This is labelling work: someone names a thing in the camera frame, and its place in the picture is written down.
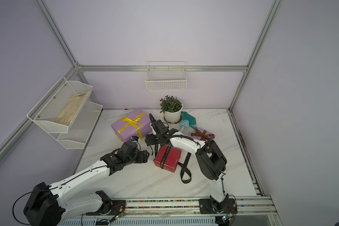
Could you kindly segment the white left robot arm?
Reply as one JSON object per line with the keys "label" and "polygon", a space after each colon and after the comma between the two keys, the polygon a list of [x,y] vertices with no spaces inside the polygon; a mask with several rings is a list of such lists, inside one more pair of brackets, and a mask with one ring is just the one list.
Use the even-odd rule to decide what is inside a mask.
{"label": "white left robot arm", "polygon": [[136,141],[128,141],[102,156],[91,166],[59,182],[47,185],[42,182],[28,192],[28,201],[23,209],[28,226],[56,226],[77,215],[113,215],[125,203],[116,204],[102,190],[74,199],[77,193],[91,184],[109,177],[125,166],[146,163],[149,152],[141,150]]}

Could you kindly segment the beige cloth in shelf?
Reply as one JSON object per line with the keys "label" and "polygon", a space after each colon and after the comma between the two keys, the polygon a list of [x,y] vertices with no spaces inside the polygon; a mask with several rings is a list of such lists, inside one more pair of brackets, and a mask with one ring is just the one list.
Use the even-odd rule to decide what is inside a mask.
{"label": "beige cloth in shelf", "polygon": [[75,115],[77,114],[80,106],[87,97],[88,93],[88,91],[83,93],[76,93],[71,98],[69,98],[66,106],[55,119],[55,123],[69,126],[70,123],[73,121]]}

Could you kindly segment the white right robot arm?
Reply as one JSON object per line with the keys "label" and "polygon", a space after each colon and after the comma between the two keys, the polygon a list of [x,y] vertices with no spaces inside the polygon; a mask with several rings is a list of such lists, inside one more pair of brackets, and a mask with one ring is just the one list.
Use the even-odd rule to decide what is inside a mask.
{"label": "white right robot arm", "polygon": [[159,146],[155,152],[154,163],[157,167],[174,172],[181,168],[180,176],[192,176],[187,165],[191,156],[195,156],[202,174],[210,180],[211,194],[209,198],[199,200],[201,214],[232,214],[237,211],[234,195],[227,194],[223,185],[227,160],[212,139],[197,140],[184,135],[176,129],[169,129],[161,120],[149,114],[152,134],[146,135],[148,146]]}

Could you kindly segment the white mesh two-tier shelf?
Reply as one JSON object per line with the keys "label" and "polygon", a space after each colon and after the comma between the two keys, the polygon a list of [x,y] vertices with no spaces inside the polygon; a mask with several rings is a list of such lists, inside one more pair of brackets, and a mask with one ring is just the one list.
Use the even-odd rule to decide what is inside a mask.
{"label": "white mesh two-tier shelf", "polygon": [[103,106],[92,102],[93,87],[61,77],[27,118],[65,149],[84,149]]}

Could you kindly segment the black lettered ribbon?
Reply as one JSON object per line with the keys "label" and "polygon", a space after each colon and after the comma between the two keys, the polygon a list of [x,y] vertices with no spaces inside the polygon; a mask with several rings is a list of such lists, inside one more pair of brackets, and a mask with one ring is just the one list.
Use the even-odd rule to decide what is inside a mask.
{"label": "black lettered ribbon", "polygon": [[177,167],[180,167],[180,177],[183,184],[188,184],[192,181],[191,171],[188,169],[188,163],[191,158],[191,153],[187,153],[187,156],[183,163],[178,163]]}

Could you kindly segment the aluminium frame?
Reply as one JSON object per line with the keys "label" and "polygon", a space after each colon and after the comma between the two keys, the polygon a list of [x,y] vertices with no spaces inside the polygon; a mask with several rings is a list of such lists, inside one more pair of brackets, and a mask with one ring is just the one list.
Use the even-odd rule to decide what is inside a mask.
{"label": "aluminium frame", "polygon": [[0,226],[32,189],[121,147],[111,124],[177,97],[227,159],[219,190],[256,196],[229,119],[277,1],[0,1]]}

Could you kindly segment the green potted plant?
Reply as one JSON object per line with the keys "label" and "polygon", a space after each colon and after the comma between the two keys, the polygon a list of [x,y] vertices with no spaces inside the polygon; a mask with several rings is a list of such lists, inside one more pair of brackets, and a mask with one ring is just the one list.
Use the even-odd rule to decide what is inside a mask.
{"label": "green potted plant", "polygon": [[161,113],[175,113],[181,111],[183,107],[182,102],[177,97],[173,96],[166,95],[164,98],[160,99],[160,102]]}

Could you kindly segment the white plant pot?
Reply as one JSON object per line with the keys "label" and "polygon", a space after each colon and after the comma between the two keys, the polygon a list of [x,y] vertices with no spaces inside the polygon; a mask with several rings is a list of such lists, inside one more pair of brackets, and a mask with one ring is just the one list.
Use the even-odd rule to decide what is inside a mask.
{"label": "white plant pot", "polygon": [[164,120],[168,124],[177,124],[181,121],[181,111],[183,110],[183,103],[181,102],[181,108],[176,112],[164,111]]}

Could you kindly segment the yellow satin ribbon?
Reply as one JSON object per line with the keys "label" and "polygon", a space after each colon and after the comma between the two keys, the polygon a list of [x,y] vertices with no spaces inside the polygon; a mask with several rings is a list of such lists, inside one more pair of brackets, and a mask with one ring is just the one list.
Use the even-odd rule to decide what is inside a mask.
{"label": "yellow satin ribbon", "polygon": [[140,130],[140,128],[139,128],[139,126],[143,126],[143,125],[140,123],[140,121],[142,120],[141,117],[142,117],[143,115],[145,115],[144,112],[141,113],[141,114],[139,114],[138,116],[136,116],[134,119],[128,118],[127,116],[125,116],[125,117],[123,117],[123,118],[121,119],[121,121],[126,122],[126,124],[125,124],[121,129],[119,129],[118,132],[117,132],[118,138],[119,138],[121,141],[123,141],[123,139],[121,138],[121,132],[123,132],[129,125],[131,125],[131,126],[137,131],[138,137],[139,137],[140,139],[143,138],[142,132],[141,132],[141,130]]}

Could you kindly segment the teal cloth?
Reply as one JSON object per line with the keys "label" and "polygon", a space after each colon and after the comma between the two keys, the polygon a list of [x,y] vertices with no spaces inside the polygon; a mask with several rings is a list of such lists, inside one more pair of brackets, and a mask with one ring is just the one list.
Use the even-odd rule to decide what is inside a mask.
{"label": "teal cloth", "polygon": [[189,120],[189,127],[196,130],[197,129],[197,123],[196,118],[190,115],[188,112],[182,111],[181,112],[182,120]]}

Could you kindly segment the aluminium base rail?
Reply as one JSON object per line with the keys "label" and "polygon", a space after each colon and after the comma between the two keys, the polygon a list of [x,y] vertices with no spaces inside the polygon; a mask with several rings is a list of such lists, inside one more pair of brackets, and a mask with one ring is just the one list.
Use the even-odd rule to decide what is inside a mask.
{"label": "aluminium base rail", "polygon": [[231,196],[221,208],[207,198],[106,199],[105,204],[102,210],[82,209],[66,216],[58,225],[282,225],[269,196]]}

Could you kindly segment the large purple gift box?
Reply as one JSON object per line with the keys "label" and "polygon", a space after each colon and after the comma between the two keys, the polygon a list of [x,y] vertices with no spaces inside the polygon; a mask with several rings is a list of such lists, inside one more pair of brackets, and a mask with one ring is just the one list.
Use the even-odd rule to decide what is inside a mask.
{"label": "large purple gift box", "polygon": [[132,137],[143,139],[152,132],[149,115],[137,108],[111,125],[116,136],[127,142]]}

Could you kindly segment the red gift box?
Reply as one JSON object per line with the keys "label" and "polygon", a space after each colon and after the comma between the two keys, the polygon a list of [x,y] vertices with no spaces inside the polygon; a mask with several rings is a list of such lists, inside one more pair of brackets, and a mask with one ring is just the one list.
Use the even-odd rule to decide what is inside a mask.
{"label": "red gift box", "polygon": [[154,159],[155,166],[174,173],[176,171],[181,150],[169,145],[164,145],[160,148],[156,158]]}

